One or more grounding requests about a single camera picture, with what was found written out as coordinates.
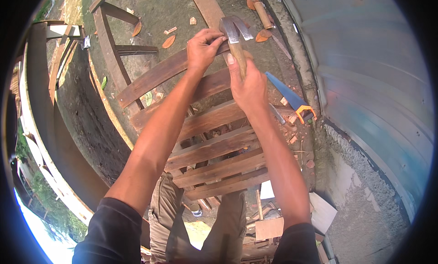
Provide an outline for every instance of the hammer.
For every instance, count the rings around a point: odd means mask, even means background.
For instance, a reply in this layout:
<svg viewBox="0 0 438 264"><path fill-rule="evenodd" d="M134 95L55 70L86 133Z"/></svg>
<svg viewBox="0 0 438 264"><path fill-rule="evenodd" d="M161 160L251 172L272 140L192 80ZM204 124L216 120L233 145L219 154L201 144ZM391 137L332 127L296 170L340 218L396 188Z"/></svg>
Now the hammer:
<svg viewBox="0 0 438 264"><path fill-rule="evenodd" d="M246 58L241 43L239 42L239 31L245 40L253 39L244 22L236 16L228 16L220 19L219 30L228 38L229 50L236 58L242 80L246 76Z"/></svg>

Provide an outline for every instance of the dark shirt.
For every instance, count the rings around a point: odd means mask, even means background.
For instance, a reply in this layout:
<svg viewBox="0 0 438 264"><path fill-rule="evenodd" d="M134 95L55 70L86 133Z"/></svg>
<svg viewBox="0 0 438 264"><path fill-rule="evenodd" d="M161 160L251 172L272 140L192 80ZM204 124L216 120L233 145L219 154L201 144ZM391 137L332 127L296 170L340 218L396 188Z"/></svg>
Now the dark shirt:
<svg viewBox="0 0 438 264"><path fill-rule="evenodd" d="M139 264L141 223L141 216L130 206L117 199L102 199L85 240L74 249L72 262ZM272 263L319 264L313 226L302 223L287 228Z"/></svg>

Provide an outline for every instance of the blue saw blade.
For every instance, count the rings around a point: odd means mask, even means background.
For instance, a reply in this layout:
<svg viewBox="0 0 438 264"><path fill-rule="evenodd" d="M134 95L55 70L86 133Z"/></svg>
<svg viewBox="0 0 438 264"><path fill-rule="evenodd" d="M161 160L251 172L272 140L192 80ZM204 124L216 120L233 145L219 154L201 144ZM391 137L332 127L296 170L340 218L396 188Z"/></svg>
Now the blue saw blade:
<svg viewBox="0 0 438 264"><path fill-rule="evenodd" d="M268 79L277 87L278 91L284 96L294 110L298 110L301 105L308 106L308 104L302 100L296 93L294 93L289 87L287 87L278 78L273 76L270 72L265 72Z"/></svg>

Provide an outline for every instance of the hammer head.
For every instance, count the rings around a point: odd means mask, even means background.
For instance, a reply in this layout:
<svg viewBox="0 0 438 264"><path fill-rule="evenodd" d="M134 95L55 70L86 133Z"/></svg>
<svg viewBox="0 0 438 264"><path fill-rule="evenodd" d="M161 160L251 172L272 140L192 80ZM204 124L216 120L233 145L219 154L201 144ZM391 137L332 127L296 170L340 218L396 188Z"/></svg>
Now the hammer head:
<svg viewBox="0 0 438 264"><path fill-rule="evenodd" d="M219 30L228 38L230 44L239 42L239 31L245 40L253 39L244 22L236 16L228 16L220 19Z"/></svg>

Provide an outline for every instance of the leg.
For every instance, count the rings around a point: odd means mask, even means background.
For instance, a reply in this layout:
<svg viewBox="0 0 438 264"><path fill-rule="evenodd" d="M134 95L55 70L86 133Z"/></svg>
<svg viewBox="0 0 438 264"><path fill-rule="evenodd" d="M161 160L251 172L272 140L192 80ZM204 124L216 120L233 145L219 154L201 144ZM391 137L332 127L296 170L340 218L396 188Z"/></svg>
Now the leg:
<svg viewBox="0 0 438 264"><path fill-rule="evenodd" d="M169 173L163 173L157 181L149 209L152 264L166 261L167 239L181 206L183 192L173 183Z"/></svg>
<svg viewBox="0 0 438 264"><path fill-rule="evenodd" d="M222 195L216 222L201 251L216 263L240 264L245 234L244 190Z"/></svg>

